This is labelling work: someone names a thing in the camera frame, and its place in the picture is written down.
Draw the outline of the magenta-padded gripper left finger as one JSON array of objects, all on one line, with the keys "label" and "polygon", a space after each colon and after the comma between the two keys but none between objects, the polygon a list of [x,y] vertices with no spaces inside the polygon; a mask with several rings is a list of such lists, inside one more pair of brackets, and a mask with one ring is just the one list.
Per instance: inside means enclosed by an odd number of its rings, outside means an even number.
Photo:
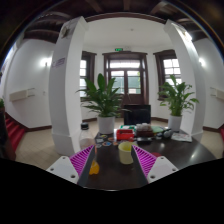
[{"label": "magenta-padded gripper left finger", "polygon": [[47,171],[84,187],[88,180],[94,156],[95,146],[91,145],[70,157],[61,156],[47,169]]}]

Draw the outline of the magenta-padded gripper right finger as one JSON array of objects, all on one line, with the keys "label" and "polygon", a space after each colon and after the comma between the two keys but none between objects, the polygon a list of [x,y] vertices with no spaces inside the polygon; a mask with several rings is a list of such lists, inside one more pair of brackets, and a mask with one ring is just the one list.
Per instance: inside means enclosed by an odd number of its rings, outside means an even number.
[{"label": "magenta-padded gripper right finger", "polygon": [[143,185],[150,184],[178,171],[178,168],[165,156],[156,157],[139,146],[132,146],[131,155],[139,174],[140,183]]}]

